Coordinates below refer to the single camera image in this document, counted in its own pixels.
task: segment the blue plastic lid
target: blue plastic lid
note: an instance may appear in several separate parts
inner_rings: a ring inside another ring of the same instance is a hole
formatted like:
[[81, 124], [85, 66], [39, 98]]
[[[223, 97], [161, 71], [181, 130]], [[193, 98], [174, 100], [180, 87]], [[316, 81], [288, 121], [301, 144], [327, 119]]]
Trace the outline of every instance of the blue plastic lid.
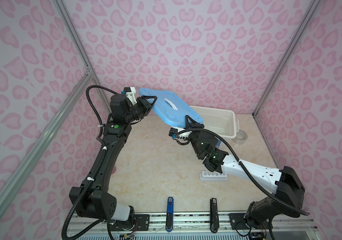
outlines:
[[171, 127], [185, 128], [186, 115], [198, 123], [203, 123], [203, 118], [173, 92], [141, 88], [139, 89], [139, 94], [142, 96], [158, 97], [152, 109], [163, 122]]

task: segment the black mounting plate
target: black mounting plate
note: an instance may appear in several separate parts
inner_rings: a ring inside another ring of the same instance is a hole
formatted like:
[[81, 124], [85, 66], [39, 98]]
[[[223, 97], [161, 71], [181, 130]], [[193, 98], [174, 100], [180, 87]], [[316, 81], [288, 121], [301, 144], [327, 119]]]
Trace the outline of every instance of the black mounting plate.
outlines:
[[[229, 214], [229, 216], [230, 216], [230, 223], [231, 223], [232, 230], [235, 230], [236, 227], [238, 230], [249, 230], [250, 229], [245, 224], [244, 214]], [[268, 229], [268, 222], [267, 221], [262, 222], [262, 224], [264, 224], [266, 229]], [[264, 226], [260, 225], [256, 229], [264, 229]]]
[[[135, 221], [138, 222], [138, 229], [137, 231], [148, 231], [149, 226], [149, 215], [148, 214], [135, 214]], [[128, 231], [123, 229], [118, 223], [114, 223], [111, 226], [111, 231]]]

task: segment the pink wallpaper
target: pink wallpaper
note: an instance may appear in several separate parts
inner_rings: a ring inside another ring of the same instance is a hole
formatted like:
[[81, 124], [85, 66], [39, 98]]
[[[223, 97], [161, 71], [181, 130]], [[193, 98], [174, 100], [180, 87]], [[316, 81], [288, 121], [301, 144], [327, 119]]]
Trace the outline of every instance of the pink wallpaper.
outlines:
[[325, 240], [342, 239], [342, 1], [326, 0], [257, 121], [306, 186]]
[[252, 113], [310, 1], [64, 2], [108, 87]]
[[[90, 97], [105, 122], [95, 89]], [[72, 207], [70, 189], [84, 180], [99, 151], [98, 125], [84, 93], [3, 215], [0, 240], [59, 239]]]
[[84, 72], [50, 0], [0, 0], [0, 190]]

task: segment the clear tape roll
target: clear tape roll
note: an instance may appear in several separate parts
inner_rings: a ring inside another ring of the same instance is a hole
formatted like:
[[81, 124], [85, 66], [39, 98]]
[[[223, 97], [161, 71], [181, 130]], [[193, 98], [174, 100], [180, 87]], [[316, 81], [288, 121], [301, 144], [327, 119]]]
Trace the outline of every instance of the clear tape roll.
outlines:
[[232, 139], [232, 141], [236, 144], [242, 145], [243, 143], [245, 143], [245, 141], [247, 140], [248, 135], [246, 132], [239, 130], [236, 133], [236, 137]]

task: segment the white plastic bin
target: white plastic bin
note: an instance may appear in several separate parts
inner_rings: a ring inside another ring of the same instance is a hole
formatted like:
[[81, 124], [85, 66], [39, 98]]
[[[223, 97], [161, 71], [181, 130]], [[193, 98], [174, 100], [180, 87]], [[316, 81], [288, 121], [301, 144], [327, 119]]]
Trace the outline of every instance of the white plastic bin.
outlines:
[[[236, 120], [233, 111], [199, 106], [190, 107], [203, 118], [204, 128], [215, 132], [227, 142], [236, 137], [236, 132], [239, 131], [239, 121]], [[224, 148], [224, 144], [220, 144], [219, 148]]]

